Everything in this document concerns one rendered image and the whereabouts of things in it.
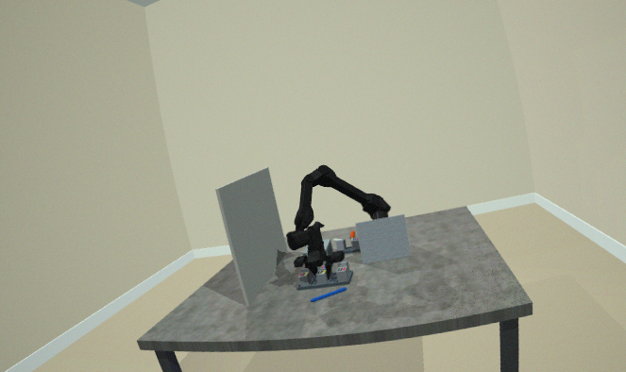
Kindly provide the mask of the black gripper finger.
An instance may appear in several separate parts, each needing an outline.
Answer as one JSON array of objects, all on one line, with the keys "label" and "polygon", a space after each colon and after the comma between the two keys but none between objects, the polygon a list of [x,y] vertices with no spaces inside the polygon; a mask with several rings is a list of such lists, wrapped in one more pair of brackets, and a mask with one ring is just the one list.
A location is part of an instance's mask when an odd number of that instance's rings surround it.
[{"label": "black gripper finger", "polygon": [[334,264],[334,262],[329,262],[329,263],[325,263],[326,269],[327,269],[327,276],[328,279],[330,279],[330,272],[331,272],[331,267]]},{"label": "black gripper finger", "polygon": [[313,272],[314,276],[316,277],[316,274],[317,274],[317,272],[318,272],[317,267],[315,267],[315,268],[311,268],[310,266],[305,266],[305,268],[310,269],[310,270]]}]

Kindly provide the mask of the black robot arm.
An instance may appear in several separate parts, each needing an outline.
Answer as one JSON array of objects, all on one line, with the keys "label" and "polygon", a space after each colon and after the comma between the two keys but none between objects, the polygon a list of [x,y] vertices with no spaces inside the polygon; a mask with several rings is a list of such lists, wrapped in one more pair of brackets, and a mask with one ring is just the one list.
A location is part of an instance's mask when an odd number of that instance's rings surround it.
[{"label": "black robot arm", "polygon": [[[320,165],[301,181],[299,208],[294,221],[296,230],[286,235],[288,246],[292,250],[323,240],[320,231],[320,229],[324,227],[323,224],[315,222],[313,226],[309,227],[314,219],[312,193],[313,187],[316,185],[331,187],[361,203],[364,207],[363,211],[368,213],[372,220],[388,217],[387,212],[390,211],[391,207],[381,196],[366,194],[362,190],[338,178],[334,171],[327,165]],[[317,247],[315,251],[308,250],[308,264],[311,268],[322,266],[323,262],[327,260],[326,252],[322,251],[320,247]]]}]

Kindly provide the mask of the blue curved rod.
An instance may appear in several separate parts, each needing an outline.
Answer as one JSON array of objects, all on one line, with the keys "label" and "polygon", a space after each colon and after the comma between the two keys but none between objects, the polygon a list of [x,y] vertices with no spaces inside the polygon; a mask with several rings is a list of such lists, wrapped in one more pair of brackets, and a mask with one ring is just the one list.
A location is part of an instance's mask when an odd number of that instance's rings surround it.
[{"label": "blue curved rod", "polygon": [[341,293],[341,292],[344,292],[346,289],[347,289],[347,287],[344,287],[344,288],[338,289],[338,290],[336,290],[336,291],[330,292],[330,293],[328,293],[328,294],[325,294],[325,295],[323,295],[323,296],[320,296],[320,297],[314,297],[314,298],[312,298],[312,299],[311,299],[311,302],[315,302],[315,301],[317,301],[317,300],[319,300],[319,299],[322,299],[322,298],[325,298],[325,297],[328,297],[328,296],[333,296],[333,295],[339,294],[339,293]]}]

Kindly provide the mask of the grey flat panel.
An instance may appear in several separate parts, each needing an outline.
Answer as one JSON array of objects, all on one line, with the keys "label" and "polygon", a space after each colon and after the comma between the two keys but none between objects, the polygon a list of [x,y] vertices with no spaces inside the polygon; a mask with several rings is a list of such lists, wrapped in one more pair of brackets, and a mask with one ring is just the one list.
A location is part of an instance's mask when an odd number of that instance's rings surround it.
[{"label": "grey flat panel", "polygon": [[250,307],[287,252],[269,169],[215,191],[245,304]]}]

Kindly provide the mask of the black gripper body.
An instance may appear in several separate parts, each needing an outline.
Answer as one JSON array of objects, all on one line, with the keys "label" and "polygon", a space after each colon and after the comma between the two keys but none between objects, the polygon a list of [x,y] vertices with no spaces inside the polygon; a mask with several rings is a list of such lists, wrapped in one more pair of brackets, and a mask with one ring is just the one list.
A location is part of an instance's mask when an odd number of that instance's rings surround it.
[{"label": "black gripper body", "polygon": [[[311,251],[315,251],[316,248],[321,248],[322,251],[325,251],[325,247],[324,247],[324,241],[322,240],[321,242],[318,243],[314,243],[314,244],[308,244],[308,249],[310,249]],[[326,251],[325,251],[326,252]],[[327,254],[327,252],[326,252]],[[327,256],[327,260],[326,263],[329,262],[341,262],[344,259],[344,252],[343,251],[335,251],[332,253],[332,255]],[[294,267],[301,267],[303,264],[305,263],[305,266],[309,266],[308,264],[308,257],[307,256],[299,256],[294,260]]]}]

